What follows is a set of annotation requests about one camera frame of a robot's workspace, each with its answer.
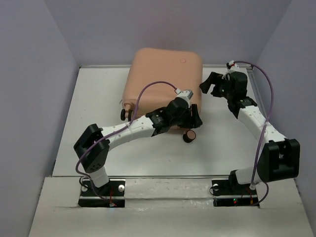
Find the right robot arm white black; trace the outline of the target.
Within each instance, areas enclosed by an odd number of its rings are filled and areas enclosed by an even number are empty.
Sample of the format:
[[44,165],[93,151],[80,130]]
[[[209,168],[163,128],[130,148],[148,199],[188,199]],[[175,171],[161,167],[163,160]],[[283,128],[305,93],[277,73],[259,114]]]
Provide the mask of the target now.
[[231,171],[228,190],[238,194],[245,185],[269,183],[296,178],[299,174],[300,144],[278,132],[264,116],[257,103],[247,96],[247,75],[230,71],[226,74],[211,72],[200,84],[202,93],[225,98],[228,109],[242,122],[258,141],[255,164]]

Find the pink hard-shell suitcase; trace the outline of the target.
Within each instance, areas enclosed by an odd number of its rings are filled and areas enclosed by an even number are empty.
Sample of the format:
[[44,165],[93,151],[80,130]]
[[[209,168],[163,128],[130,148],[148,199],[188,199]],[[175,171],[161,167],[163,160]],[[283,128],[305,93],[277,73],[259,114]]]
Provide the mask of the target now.
[[[131,120],[165,107],[175,98],[175,89],[190,89],[191,104],[201,112],[202,58],[189,51],[142,48],[135,53],[122,94],[120,119]],[[195,140],[193,129],[182,129],[186,143]]]

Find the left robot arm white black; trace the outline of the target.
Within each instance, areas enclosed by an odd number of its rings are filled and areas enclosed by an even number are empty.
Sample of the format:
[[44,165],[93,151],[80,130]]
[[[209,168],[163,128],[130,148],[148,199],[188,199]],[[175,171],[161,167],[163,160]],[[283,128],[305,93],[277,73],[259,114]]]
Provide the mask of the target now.
[[83,175],[91,180],[92,189],[98,195],[108,192],[110,180],[105,171],[108,152],[124,143],[140,138],[154,137],[166,133],[172,127],[198,128],[202,120],[197,104],[189,104],[176,97],[166,107],[149,112],[134,121],[110,127],[89,125],[74,144]]

